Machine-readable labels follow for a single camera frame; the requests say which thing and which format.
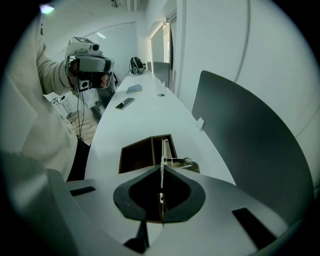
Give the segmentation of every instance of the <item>white jacket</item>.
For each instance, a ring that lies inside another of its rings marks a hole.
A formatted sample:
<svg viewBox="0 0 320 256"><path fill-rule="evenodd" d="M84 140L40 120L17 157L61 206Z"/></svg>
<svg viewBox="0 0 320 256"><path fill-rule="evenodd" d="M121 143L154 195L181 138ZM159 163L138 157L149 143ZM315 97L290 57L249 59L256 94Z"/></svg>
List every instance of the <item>white jacket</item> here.
<svg viewBox="0 0 320 256"><path fill-rule="evenodd" d="M74 162L77 137L70 122L44 95L63 95L71 88L64 63L45 55L41 34L41 21L36 18L8 63L0 91L0 146L61 172L66 181Z"/></svg>

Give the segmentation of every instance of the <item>jacket sleeve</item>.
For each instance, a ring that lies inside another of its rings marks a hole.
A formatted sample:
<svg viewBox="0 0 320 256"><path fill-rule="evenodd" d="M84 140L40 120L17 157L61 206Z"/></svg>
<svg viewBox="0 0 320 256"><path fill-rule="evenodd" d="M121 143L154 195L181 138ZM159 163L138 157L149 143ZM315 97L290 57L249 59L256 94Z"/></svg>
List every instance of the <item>jacket sleeve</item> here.
<svg viewBox="0 0 320 256"><path fill-rule="evenodd" d="M45 54L46 45L40 32L38 37L36 65L43 94L47 95L54 92L63 95L70 92L71 85L65 72L64 61L58 63L47 57Z"/></svg>

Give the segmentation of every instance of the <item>long white desk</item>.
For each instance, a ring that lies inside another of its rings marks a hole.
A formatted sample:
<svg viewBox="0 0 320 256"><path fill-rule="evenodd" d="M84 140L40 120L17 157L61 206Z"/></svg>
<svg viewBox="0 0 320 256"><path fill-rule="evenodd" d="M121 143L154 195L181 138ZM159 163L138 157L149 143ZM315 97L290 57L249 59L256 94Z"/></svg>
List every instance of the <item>long white desk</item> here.
<svg viewBox="0 0 320 256"><path fill-rule="evenodd" d="M126 94L129 86L142 91ZM126 98L135 98L123 110L115 109ZM107 106L96 129L85 179L117 175L121 149L150 136L171 134L178 158L197 162L200 173L235 184L225 162L182 102L153 74L127 76Z"/></svg>

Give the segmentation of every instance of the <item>curved gray panel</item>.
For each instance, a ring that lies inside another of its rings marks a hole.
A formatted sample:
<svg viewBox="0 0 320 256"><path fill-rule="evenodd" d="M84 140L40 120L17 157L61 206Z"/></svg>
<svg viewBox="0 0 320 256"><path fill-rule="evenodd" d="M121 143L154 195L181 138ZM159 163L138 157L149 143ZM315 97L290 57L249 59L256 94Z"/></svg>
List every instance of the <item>curved gray panel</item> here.
<svg viewBox="0 0 320 256"><path fill-rule="evenodd" d="M161 82L165 83L165 86L169 86L169 72L170 64L166 62L153 62L153 72Z"/></svg>
<svg viewBox="0 0 320 256"><path fill-rule="evenodd" d="M192 109L236 185L293 224L313 202L305 156L285 123L254 94L202 71Z"/></svg>

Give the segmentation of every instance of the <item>gray curved surface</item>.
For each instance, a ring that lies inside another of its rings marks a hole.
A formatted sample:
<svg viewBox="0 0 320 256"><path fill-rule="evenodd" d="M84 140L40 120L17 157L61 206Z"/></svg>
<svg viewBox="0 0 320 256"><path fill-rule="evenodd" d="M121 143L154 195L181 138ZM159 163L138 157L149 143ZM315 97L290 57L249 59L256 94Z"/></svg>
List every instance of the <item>gray curved surface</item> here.
<svg viewBox="0 0 320 256"><path fill-rule="evenodd" d="M7 195L4 196L8 196L12 207L9 213L18 217L18 225L13 232L20 233L25 229L24 226L28 227L29 237L23 238L30 243L30 247L25 248L26 252L34 247L36 255L43 248L46 251L42 250L42 255L140 255L113 239L93 222L85 212L86 208L81 208L75 201L77 196L72 197L68 182L64 182L58 171L46 170L30 157L2 151L0 163L1 175L7 186ZM94 185L91 180L71 182L74 183L73 186L70 184L73 189ZM136 236L137 228L135 232L132 231L133 237ZM16 246L24 246L21 238L16 235Z"/></svg>
<svg viewBox="0 0 320 256"><path fill-rule="evenodd" d="M165 223L163 231L145 255L246 256L256 253L258 248L232 213L243 207L276 238L288 229L275 211L233 184L188 170L171 169L199 183L206 194L205 202L201 210L188 221ZM260 255L268 255L268 250Z"/></svg>
<svg viewBox="0 0 320 256"><path fill-rule="evenodd" d="M192 109L236 185L288 224L314 200L305 156L280 117L240 85L202 71Z"/></svg>

